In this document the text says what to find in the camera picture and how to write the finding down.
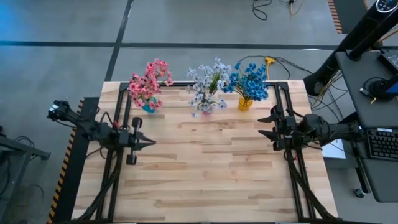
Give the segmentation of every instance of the artificial flower bouquet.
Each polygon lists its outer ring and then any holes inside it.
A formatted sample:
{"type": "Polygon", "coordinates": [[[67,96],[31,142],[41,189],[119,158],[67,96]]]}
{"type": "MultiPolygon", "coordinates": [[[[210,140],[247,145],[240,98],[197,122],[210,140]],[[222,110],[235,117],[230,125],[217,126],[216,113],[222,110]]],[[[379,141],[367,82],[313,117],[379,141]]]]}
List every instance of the artificial flower bouquet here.
{"type": "Polygon", "coordinates": [[[162,106],[163,102],[154,96],[155,94],[162,93],[160,84],[157,82],[159,77],[167,77],[163,81],[167,86],[173,84],[169,65],[159,59],[155,59],[154,62],[147,64],[143,77],[140,77],[136,73],[132,74],[129,91],[131,100],[136,107],[142,107],[148,113],[154,113],[155,110],[162,106]]]}
{"type": "Polygon", "coordinates": [[[261,65],[256,70],[256,64],[250,63],[249,66],[241,71],[240,63],[235,65],[238,72],[232,73],[228,77],[227,85],[218,86],[224,93],[233,91],[241,95],[238,108],[241,111],[247,111],[254,101],[266,100],[268,98],[268,85],[264,83],[267,80],[266,66],[261,65]]]}
{"type": "MultiPolygon", "coordinates": [[[[189,102],[190,106],[195,107],[192,116],[197,116],[197,111],[202,111],[203,114],[211,114],[214,109],[225,109],[227,104],[224,99],[214,99],[214,94],[219,89],[219,86],[224,81],[229,80],[231,73],[231,66],[221,63],[219,58],[215,58],[213,67],[200,65],[199,70],[202,70],[204,75],[198,75],[196,69],[189,68],[187,78],[195,81],[192,89],[195,91],[195,97],[189,102]]],[[[190,91],[191,86],[187,86],[187,91],[190,91]]]]}

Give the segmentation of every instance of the gray floor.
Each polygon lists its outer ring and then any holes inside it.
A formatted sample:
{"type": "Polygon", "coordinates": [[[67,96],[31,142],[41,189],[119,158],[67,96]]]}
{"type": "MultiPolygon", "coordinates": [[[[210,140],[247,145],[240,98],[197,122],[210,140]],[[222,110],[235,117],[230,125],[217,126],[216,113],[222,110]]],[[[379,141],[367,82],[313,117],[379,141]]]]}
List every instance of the gray floor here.
{"type": "MultiPolygon", "coordinates": [[[[41,42],[115,42],[127,0],[3,0],[0,2],[0,40],[41,42]]],[[[289,8],[274,0],[264,10],[267,21],[256,19],[249,0],[135,0],[123,42],[336,45],[327,0],[306,0],[302,10],[289,16],[289,8]]],[[[386,42],[398,45],[398,36],[386,42]]],[[[0,47],[0,124],[10,138],[30,137],[35,145],[52,153],[47,162],[34,160],[24,177],[18,198],[9,211],[13,222],[47,220],[70,129],[46,119],[55,99],[67,99],[74,108],[84,96],[99,96],[112,47],[0,47]],[[33,187],[38,184],[44,189],[33,187]]],[[[234,65],[247,55],[280,56],[315,71],[329,50],[170,49],[121,48],[112,80],[128,80],[142,73],[146,62],[161,58],[170,64],[175,80],[185,70],[212,63],[220,57],[234,65]]],[[[244,63],[261,59],[246,60],[244,63]]],[[[287,66],[291,79],[307,74],[287,66]]],[[[287,78],[273,65],[271,79],[287,78]]],[[[336,86],[345,88],[343,79],[336,86]]],[[[335,98],[341,91],[331,89],[335,98]]],[[[324,98],[328,103],[329,96],[324,98]]],[[[349,95],[338,100],[347,116],[354,111],[349,95]]],[[[314,111],[329,122],[337,119],[329,109],[314,111]]],[[[328,168],[340,217],[363,222],[397,223],[398,203],[377,203],[372,195],[356,198],[355,171],[328,168]]]]}

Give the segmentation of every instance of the wooden tabletop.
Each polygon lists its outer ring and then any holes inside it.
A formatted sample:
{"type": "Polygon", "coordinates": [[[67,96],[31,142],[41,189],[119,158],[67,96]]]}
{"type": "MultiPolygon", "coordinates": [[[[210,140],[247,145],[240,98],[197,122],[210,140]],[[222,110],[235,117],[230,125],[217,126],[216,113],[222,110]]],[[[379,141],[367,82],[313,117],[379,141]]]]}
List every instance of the wooden tabletop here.
{"type": "MultiPolygon", "coordinates": [[[[288,83],[294,110],[311,113],[303,81],[288,83]]],[[[105,111],[113,118],[119,84],[104,83],[97,119],[105,111]]],[[[141,117],[141,131],[157,144],[137,153],[136,166],[126,165],[129,149],[125,149],[114,222],[297,221],[283,151],[273,151],[270,140],[257,131],[271,130],[274,125],[256,121],[269,116],[276,103],[272,87],[269,99],[254,102],[247,112],[237,108],[239,95],[220,93],[228,108],[197,118],[191,116],[193,108],[188,105],[192,92],[183,87],[162,89],[163,95],[156,97],[164,103],[156,114],[132,105],[129,124],[132,117],[141,117]]],[[[88,153],[99,146],[91,142],[88,153]]],[[[306,148],[303,154],[313,192],[337,216],[322,152],[306,148]]],[[[104,163],[99,153],[87,158],[73,218],[80,216],[100,191],[104,163]]],[[[308,214],[304,194],[300,193],[304,213],[308,214]]]]}

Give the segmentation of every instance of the keyboard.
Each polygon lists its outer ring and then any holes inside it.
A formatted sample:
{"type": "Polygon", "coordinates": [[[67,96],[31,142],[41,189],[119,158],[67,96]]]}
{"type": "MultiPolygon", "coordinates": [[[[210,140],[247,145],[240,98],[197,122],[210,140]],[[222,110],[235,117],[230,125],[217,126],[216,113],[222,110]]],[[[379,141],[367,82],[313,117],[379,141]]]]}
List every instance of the keyboard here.
{"type": "Polygon", "coordinates": [[[398,133],[368,130],[369,156],[398,161],[398,133]]]}

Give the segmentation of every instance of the chair wheel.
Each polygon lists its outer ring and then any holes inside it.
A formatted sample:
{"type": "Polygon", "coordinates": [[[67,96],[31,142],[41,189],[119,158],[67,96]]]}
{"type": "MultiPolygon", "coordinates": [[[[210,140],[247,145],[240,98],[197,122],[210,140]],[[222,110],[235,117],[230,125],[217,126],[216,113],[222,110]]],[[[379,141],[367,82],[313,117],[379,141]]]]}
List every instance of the chair wheel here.
{"type": "Polygon", "coordinates": [[[364,198],[366,193],[363,192],[362,188],[358,188],[354,190],[355,196],[359,198],[364,198]]]}

